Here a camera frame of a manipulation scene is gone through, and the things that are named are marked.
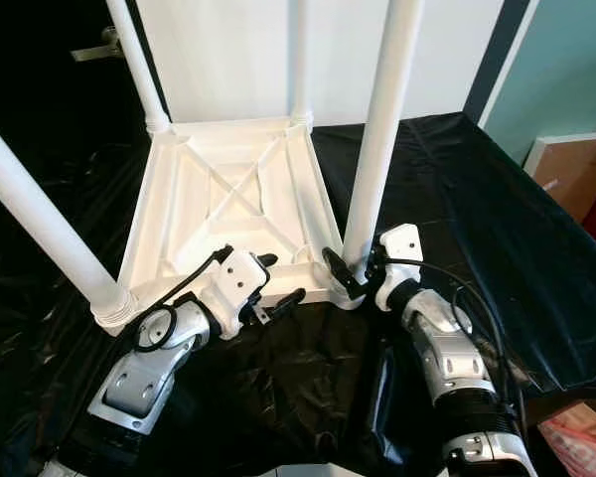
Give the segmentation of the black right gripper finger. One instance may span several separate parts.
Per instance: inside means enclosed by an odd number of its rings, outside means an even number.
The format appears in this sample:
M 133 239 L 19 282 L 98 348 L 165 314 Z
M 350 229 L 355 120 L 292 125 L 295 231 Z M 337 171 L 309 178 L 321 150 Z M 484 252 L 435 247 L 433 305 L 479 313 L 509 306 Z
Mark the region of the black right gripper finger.
M 343 294 L 348 300 L 354 301 L 365 296 L 365 284 L 358 281 L 353 270 L 335 251 L 325 246 L 322 249 L 322 258 L 326 260 L 331 276 L 342 287 Z

